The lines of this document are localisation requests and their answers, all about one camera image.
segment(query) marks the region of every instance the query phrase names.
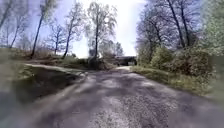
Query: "tree trunk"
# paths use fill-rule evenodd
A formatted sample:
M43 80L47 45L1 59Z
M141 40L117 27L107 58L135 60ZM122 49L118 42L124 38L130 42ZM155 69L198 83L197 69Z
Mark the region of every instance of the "tree trunk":
M68 53L69 40L70 40L70 34L68 35L68 38L67 38L67 43L66 43L65 53L64 53L64 55L62 56L61 59L65 59L65 57L66 57L66 55L67 55L67 53Z
M97 59L97 56L98 56L98 32L99 32L99 25L98 25L98 14L96 16L96 37L95 37L95 43L96 43L96 46L95 46L95 59Z
M69 41L70 41L70 37L71 37L71 32L72 32L72 23L70 24L68 37L67 37L67 42L66 42L66 49L65 49L64 55L62 56L62 59L65 59L65 57L66 57L66 55L68 53L68 47L69 47Z
M16 41L16 37L17 37L17 34L18 34L18 30L19 30L19 27L17 26L16 32L15 32L15 35L14 35L14 38L12 40L12 43L11 43L10 47L9 47L10 49L13 47L13 45L14 45L14 43Z
M187 46L190 46L190 35L189 35L188 28L187 28L187 22L186 22L186 19L185 19L183 7L181 7L181 18L182 18L182 21L183 21L183 24L184 24L184 29L185 29L185 32L186 32Z
M58 41L59 41L59 33L57 33L57 40L55 42L55 49L54 49L54 54L57 54L57 50L58 50Z
M38 36L39 36L39 32L40 32L42 21L43 21L43 14L41 15L41 18L40 18L40 21L39 21L39 25L38 25L36 37L35 37L34 44L33 44L33 50L32 50L32 53L30 55L30 59L33 59L33 56L35 54L35 49L36 49L36 45L37 45L37 39L38 39Z
M179 32L180 43L181 43L182 47L185 48L183 34L182 34L182 31L181 31L180 24L179 24L179 21L177 19L176 13L174 11L173 5L171 4L170 0L166 0L166 1L169 4L170 10L172 11L173 19L175 20L175 23L176 23L176 26L177 26L177 29L178 29L178 32Z
M5 19L7 18L7 15L9 14L11 6L12 6L12 0L9 1L9 3L5 9L5 12L3 13L2 19L0 21L0 29L2 28L2 25L4 24Z

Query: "green grass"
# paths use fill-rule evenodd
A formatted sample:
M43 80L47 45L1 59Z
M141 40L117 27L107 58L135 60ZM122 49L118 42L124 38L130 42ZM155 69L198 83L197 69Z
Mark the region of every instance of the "green grass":
M174 74L158 69L132 67L131 70L149 79L166 84L172 88L187 91L196 95L206 95L210 92L208 80L202 77Z

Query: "shrub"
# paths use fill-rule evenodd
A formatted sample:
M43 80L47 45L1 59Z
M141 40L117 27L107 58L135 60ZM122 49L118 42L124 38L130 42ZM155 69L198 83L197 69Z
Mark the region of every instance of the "shrub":
M165 47L156 48L156 52L151 60L151 66L162 69L162 65L172 60L172 53Z
M192 76L207 76L212 72L211 57L198 50L184 50L171 62L163 64L163 69Z

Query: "sky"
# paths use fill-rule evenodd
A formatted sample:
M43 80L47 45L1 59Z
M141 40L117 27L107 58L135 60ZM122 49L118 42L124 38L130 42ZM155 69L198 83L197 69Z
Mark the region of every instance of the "sky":
M60 0L53 17L56 17L61 24L64 24L64 17L69 13L74 2L75 0ZM83 3L84 8L87 9L91 0L79 0L79 2ZM144 7L144 0L98 0L98 2L113 5L117 8L118 16L117 26L115 28L115 41L121 43L126 56L136 55L136 25L139 21L139 13ZM42 36L48 34L46 29L47 27L41 30ZM79 58L88 56L88 42L85 37L79 42L73 41L71 43L73 46L71 53L75 53Z

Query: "asphalt road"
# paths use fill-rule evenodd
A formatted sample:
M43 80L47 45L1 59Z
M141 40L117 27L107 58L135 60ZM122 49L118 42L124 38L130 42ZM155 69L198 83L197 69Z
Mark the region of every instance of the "asphalt road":
M125 70L86 79L16 112L7 128L224 128L209 100Z

